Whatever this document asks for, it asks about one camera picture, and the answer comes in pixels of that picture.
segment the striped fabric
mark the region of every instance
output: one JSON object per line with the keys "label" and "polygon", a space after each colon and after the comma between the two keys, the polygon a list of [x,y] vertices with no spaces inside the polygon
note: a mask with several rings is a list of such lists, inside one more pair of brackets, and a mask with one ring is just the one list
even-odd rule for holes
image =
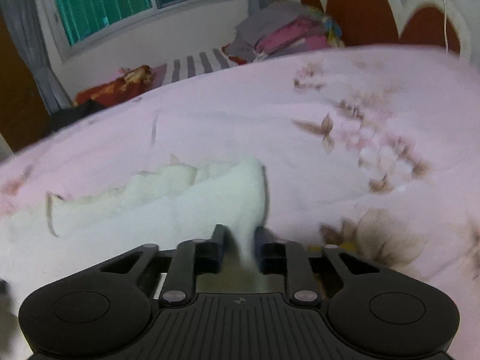
{"label": "striped fabric", "polygon": [[166,65],[166,72],[162,85],[176,83],[177,81],[228,69],[237,64],[230,61],[219,49],[212,49],[198,54],[189,55],[183,59],[175,59]]}

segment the bed sheet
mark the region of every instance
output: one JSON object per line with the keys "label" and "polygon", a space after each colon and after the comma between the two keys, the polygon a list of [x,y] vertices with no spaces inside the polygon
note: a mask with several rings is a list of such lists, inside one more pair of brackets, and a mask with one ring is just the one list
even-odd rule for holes
{"label": "bed sheet", "polygon": [[[449,353],[474,360],[479,93],[476,69],[424,48],[337,49],[225,69],[145,93],[13,157],[0,168],[0,210],[39,204],[47,191],[97,194],[170,154],[192,165],[253,155],[266,169],[267,226],[280,237],[321,243],[320,223],[340,227],[372,209],[419,237],[411,266],[460,309]],[[397,166],[400,156],[407,165]]]}

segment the white cable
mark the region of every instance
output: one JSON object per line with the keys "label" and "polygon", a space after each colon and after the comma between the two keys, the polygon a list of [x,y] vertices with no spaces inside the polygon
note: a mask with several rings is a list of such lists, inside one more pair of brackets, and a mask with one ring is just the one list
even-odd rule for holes
{"label": "white cable", "polygon": [[445,53],[448,54],[447,0],[443,0],[443,35],[444,35],[444,37],[445,37]]}

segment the headboard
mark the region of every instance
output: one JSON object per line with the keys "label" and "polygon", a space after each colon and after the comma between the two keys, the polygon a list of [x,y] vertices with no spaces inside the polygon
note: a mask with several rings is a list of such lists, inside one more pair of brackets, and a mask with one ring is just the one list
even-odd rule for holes
{"label": "headboard", "polygon": [[[367,44],[420,44],[445,48],[444,0],[301,0],[331,15],[340,25],[346,46]],[[478,4],[480,0],[469,1]],[[478,51],[478,36],[471,37],[467,25],[469,19],[451,0],[447,6],[446,34],[451,52],[471,60]],[[480,22],[478,14],[471,21]]]}

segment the white window frame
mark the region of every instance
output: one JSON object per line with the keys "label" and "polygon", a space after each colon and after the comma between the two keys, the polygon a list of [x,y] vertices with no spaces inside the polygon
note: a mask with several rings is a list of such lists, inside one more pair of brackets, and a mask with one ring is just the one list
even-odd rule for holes
{"label": "white window frame", "polygon": [[96,44],[104,42],[108,39],[111,39],[115,35],[122,33],[122,31],[124,31],[127,27],[134,26],[143,20],[149,19],[158,14],[162,14],[166,11],[170,11],[171,9],[184,7],[185,5],[197,3],[204,0],[178,0],[173,1],[169,4],[165,4],[162,7],[158,4],[158,0],[150,0],[152,2],[152,7],[150,9],[117,21],[116,23],[113,23],[108,27],[103,28],[102,30],[97,31],[92,35],[89,35],[85,39],[74,44],[73,46],[71,46],[68,41],[65,29],[63,27],[62,19],[57,10],[57,4],[55,0],[41,1],[47,21],[49,23],[50,30],[52,32],[54,43],[58,50],[58,54],[62,62],[64,63],[72,56],[80,54],[80,52],[86,51],[90,47],[93,47]]}

